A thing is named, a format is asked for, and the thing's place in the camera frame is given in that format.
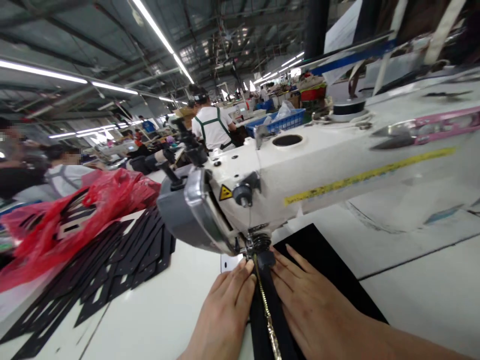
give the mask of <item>workbench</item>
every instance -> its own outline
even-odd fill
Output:
[[[157,171],[148,177],[161,182],[165,175]],[[139,216],[140,212],[127,218]],[[459,210],[427,229],[389,234],[365,227],[343,205],[335,204],[288,221],[273,233],[272,241],[277,243],[311,223],[360,279],[392,326],[480,358],[480,218]],[[123,293],[74,328],[80,312],[76,304],[37,358],[176,359],[190,340],[224,259],[225,255],[178,241],[162,274]],[[38,288],[28,301],[38,296]],[[7,329],[0,323],[0,336]],[[0,345],[2,359],[10,359],[27,338]],[[253,359],[250,325],[240,359]]]

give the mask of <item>warning sticker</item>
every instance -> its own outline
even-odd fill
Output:
[[[446,156],[449,156],[449,155],[453,155],[454,153],[455,153],[455,148],[454,147],[447,147],[447,148],[444,148],[444,149],[441,149],[441,150],[431,151],[431,152],[427,152],[427,153],[424,153],[424,154],[421,154],[421,155],[408,157],[404,160],[394,162],[394,163],[388,164],[386,166],[379,167],[379,168],[374,169],[374,170],[362,172],[361,174],[358,174],[358,175],[355,175],[355,176],[352,176],[352,177],[347,177],[343,180],[335,181],[335,182],[332,182],[328,185],[316,187],[316,188],[313,188],[311,190],[301,192],[301,193],[298,193],[298,194],[293,195],[293,196],[285,197],[283,199],[283,202],[284,202],[285,206],[288,206],[290,204],[297,203],[297,202],[300,202],[302,200],[312,199],[312,198],[315,198],[317,196],[333,192],[335,190],[347,188],[347,187],[355,185],[357,183],[360,183],[360,182],[363,182],[363,181],[366,181],[366,180],[369,180],[369,179],[372,179],[372,178],[375,178],[375,177],[380,177],[380,176],[388,174],[388,173],[392,173],[397,169],[405,168],[407,166],[417,164],[417,163],[421,163],[421,162],[426,161],[426,160],[432,160],[432,159],[446,157]]]
[[[219,201],[222,201],[222,200],[227,200],[227,199],[230,199],[230,198],[233,198],[233,194],[232,194],[232,191],[226,187],[225,185],[222,184],[221,188],[220,188],[220,197],[219,197]]]

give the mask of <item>finger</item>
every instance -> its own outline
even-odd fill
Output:
[[[253,269],[254,269],[254,261],[250,259],[248,260],[246,265],[240,271],[238,271],[231,279],[231,282],[228,285],[228,289],[226,290],[225,296],[228,297],[233,304],[237,303],[237,298],[239,297],[240,289],[244,285],[244,282],[249,278]]]
[[[288,268],[283,266],[278,259],[277,261],[275,261],[275,265],[273,265],[271,269],[276,275],[278,275],[280,279],[283,280],[285,284],[288,285],[290,289],[294,289],[295,283],[300,279],[299,277],[296,277],[294,274],[292,274],[292,272]]]
[[[227,278],[227,276],[229,274],[230,274],[230,271],[226,271],[226,272],[222,272],[220,275],[218,275],[216,277],[215,282],[211,286],[210,292],[208,294],[210,295],[210,294],[213,294],[214,292],[216,292],[218,290],[218,288],[222,285],[222,283],[225,281],[225,279]]]
[[[319,271],[314,268],[305,258],[300,255],[293,247],[290,245],[286,244],[286,250],[288,253],[291,255],[292,258],[295,259],[295,261],[302,267],[303,270],[305,270],[306,273],[309,274],[319,274]]]
[[[295,339],[296,343],[300,347],[301,352],[304,355],[311,354],[309,343],[304,333],[302,332],[302,328],[295,321],[295,318],[292,315],[292,313],[289,311],[289,308],[285,304],[282,304],[281,307],[283,309],[283,313],[285,314],[286,323],[288,324],[288,327],[290,329],[291,334],[293,335],[293,338]]]
[[[304,271],[301,268],[299,268],[296,264],[288,260],[281,253],[279,253],[277,249],[275,249],[273,246],[271,246],[270,249],[273,251],[273,254],[275,255],[275,259],[277,259],[285,268],[287,268],[297,278],[301,278],[303,277],[303,275],[305,275]]]
[[[238,294],[235,307],[238,309],[242,321],[244,320],[247,322],[247,318],[249,317],[250,306],[252,305],[256,285],[257,277],[254,274],[251,274],[243,283],[240,293]]]
[[[225,292],[230,286],[230,283],[232,282],[232,279],[245,267],[246,263],[247,263],[247,260],[245,258],[242,258],[238,263],[238,265],[235,266],[235,268],[228,273],[228,276],[226,277],[225,281],[220,285],[220,287],[217,290],[219,295],[223,296],[225,294]]]
[[[273,285],[275,286],[275,290],[280,297],[282,303],[290,306],[292,303],[292,289],[276,275],[273,271],[271,273],[271,278],[273,280]]]

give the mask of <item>white sewing machine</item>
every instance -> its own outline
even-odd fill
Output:
[[[158,206],[169,209],[178,239],[231,256],[253,251],[289,219],[346,200],[393,233],[468,208],[480,198],[478,71],[373,97],[347,121],[314,120],[273,136],[257,129],[244,146],[194,161],[177,190],[167,179]]]

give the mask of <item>ruler sticker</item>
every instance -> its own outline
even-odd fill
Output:
[[[404,160],[400,160],[398,162],[394,162],[374,170],[362,172],[361,174],[347,177],[343,180],[335,181],[328,185],[316,187],[311,190],[301,192],[293,196],[285,197],[283,199],[283,202],[285,206],[288,206],[290,204],[298,203],[303,200],[312,199],[317,196],[330,193],[332,191],[348,188],[352,185],[370,180],[372,178],[377,178],[382,175],[392,173],[395,170],[406,168],[410,165],[418,164],[427,160],[438,159],[438,158],[443,158],[443,157],[453,155],[455,153],[455,150],[456,149],[454,147],[447,147],[447,148],[436,150],[436,151],[426,152],[421,155],[408,157]]]

